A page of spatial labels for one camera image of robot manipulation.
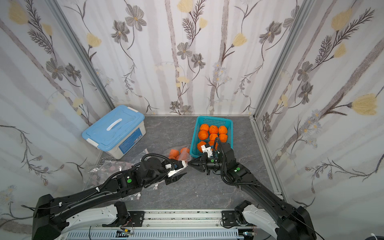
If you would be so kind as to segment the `clear zip-top bag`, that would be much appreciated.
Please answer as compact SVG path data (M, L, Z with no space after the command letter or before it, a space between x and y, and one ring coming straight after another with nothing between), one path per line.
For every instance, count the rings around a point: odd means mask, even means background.
M120 199L140 192L159 180L167 169L157 158L149 158L146 161L134 165L132 168L112 174L107 180L95 187L83 200L89 200L101 196Z
M172 160L185 161L186 163L192 160L190 155L190 145L176 146L166 149L163 155Z

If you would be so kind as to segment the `orange from bag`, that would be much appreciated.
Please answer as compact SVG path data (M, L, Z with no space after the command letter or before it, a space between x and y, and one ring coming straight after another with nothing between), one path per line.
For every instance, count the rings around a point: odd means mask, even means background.
M214 141L218 137L219 136L217 134L210 134L209 139L210 139L210 141Z
M205 146L207 143L206 142L204 142L204 141L201 141L201 142L199 142L198 144L197 144L197 149L198 149L198 151L200 151L201 153L203 152L203 150L202 150L202 146Z
M218 146L219 146L219 143L215 142L215 141L209 141L209 145L210 145L212 150L217 150Z
M178 160L179 155L180 155L180 152L178 150L171 149L169 153L169 159Z
M219 139L222 143L226 143L228 141L228 135L227 134L219 134Z

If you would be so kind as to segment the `clear zip-top bag front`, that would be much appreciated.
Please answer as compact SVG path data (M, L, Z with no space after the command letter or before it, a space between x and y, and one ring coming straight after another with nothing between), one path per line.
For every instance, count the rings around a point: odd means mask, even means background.
M146 161L134 165L132 168L112 174L107 180L95 187L83 200L89 200L101 196L120 199L140 192L159 180L167 169L157 158L149 158Z

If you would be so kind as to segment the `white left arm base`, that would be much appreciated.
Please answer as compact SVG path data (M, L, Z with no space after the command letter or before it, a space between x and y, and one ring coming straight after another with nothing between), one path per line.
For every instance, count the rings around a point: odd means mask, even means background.
M92 230L111 230L116 237L131 237L135 228L143 226L145 211L129 211L124 202L116 202L106 207L85 210L69 218L69 226L64 228L58 240L65 239L69 232L88 227L87 240L95 240L99 233Z

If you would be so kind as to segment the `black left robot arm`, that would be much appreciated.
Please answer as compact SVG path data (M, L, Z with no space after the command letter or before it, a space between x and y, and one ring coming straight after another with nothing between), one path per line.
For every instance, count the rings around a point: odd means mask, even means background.
M96 187L58 198L50 194L41 196L33 208L32 239L54 240L69 229L71 217L100 204L134 195L162 181L167 185L176 182L181 178L177 173L186 166L185 161L146 154L130 169L113 173Z

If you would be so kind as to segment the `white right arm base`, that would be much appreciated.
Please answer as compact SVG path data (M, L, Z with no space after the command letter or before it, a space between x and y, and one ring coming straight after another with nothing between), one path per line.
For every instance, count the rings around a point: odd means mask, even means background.
M261 229L269 236L267 240L277 239L279 230L276 222L264 210L259 209L249 201L243 201L234 210L222 211L220 225L223 228L248 228L251 232L243 232L243 235L250 236L256 229Z

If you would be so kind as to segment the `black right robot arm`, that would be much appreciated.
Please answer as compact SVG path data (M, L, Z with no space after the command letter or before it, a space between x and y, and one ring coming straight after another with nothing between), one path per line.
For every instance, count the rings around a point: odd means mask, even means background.
M240 188L264 208L264 212L249 204L241 209L246 223L260 227L277 240L315 240L315 231L309 212L294 207L265 187L236 158L230 144L214 143L202 156L188 165L202 173L220 172L223 182Z

